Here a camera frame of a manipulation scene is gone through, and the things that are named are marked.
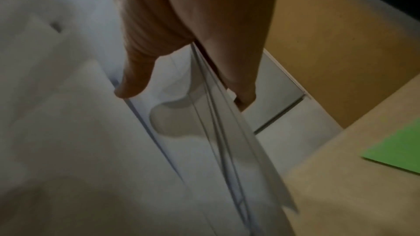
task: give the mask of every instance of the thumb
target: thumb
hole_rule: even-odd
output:
[[[118,98],[128,99],[141,93],[150,81],[156,59],[129,57],[124,65],[121,84],[114,94]]]

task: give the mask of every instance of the wooden table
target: wooden table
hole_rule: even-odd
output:
[[[420,75],[293,170],[297,236],[420,235],[420,175],[360,157],[419,117]]]

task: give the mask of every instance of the gray panel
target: gray panel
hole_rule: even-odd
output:
[[[257,131],[304,95],[265,54],[262,55],[256,87],[256,101],[243,112],[253,131]]]

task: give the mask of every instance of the green paper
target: green paper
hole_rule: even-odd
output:
[[[420,119],[366,150],[362,157],[420,174]]]

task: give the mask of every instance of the table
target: table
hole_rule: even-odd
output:
[[[360,157],[419,117],[420,75],[294,169],[297,236],[420,235],[420,176]]]

